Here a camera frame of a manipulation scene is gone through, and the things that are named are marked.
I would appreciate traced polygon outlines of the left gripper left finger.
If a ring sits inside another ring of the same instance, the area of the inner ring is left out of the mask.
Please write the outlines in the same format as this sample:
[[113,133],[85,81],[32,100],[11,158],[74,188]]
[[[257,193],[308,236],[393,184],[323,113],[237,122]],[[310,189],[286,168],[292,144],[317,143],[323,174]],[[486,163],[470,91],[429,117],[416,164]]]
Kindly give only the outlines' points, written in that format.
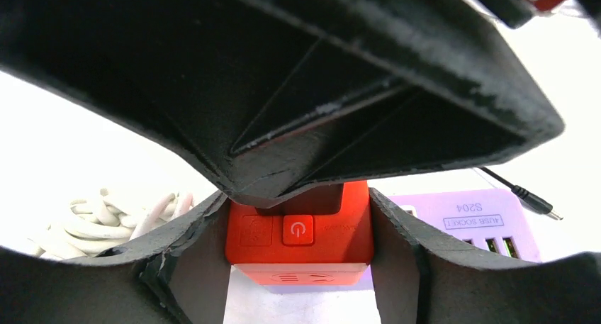
[[1,322],[221,323],[229,207],[216,192],[98,257],[53,261],[2,249]]

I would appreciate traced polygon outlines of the purple power strip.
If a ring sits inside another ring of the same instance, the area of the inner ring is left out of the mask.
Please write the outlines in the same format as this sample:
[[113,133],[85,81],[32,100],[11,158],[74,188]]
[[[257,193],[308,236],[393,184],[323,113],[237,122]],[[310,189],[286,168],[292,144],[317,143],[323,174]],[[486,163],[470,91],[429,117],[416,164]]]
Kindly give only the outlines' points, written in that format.
[[509,191],[482,189],[388,198],[414,217],[478,248],[541,261],[522,205]]

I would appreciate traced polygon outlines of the black plug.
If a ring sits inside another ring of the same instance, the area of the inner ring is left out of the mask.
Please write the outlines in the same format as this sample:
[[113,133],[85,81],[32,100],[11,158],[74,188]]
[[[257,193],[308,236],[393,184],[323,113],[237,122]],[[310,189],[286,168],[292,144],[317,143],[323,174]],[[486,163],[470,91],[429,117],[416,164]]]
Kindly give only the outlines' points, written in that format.
[[[563,220],[563,216],[542,197],[509,182],[487,167],[478,167],[478,169],[508,187],[532,213],[548,216],[554,220]],[[343,184],[318,186],[270,208],[256,208],[256,211],[261,216],[332,215],[338,213],[342,207],[343,191]]]

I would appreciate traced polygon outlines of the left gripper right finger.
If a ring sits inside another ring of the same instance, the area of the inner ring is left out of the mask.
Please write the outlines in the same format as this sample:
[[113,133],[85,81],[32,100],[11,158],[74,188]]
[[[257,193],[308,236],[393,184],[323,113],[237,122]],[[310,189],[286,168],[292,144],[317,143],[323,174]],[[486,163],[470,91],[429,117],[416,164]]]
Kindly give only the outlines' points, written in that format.
[[600,255],[533,263],[482,250],[370,189],[382,323],[599,323]]

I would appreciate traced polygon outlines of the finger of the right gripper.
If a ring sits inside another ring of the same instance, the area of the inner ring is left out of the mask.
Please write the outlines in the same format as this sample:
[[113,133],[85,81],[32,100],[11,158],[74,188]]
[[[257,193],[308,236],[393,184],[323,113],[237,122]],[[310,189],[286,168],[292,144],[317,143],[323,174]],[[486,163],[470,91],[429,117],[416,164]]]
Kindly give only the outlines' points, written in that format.
[[260,208],[506,162],[564,129],[464,0],[1,0],[1,69]]

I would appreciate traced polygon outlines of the red cube socket adapter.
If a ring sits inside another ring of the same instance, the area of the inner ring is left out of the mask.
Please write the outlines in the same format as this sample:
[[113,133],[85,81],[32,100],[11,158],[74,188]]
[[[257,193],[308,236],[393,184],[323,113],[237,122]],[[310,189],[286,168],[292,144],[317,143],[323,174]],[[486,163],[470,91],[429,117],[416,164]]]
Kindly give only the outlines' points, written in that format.
[[261,216],[232,202],[225,257],[263,286],[351,286],[374,256],[369,187],[344,183],[332,215]]

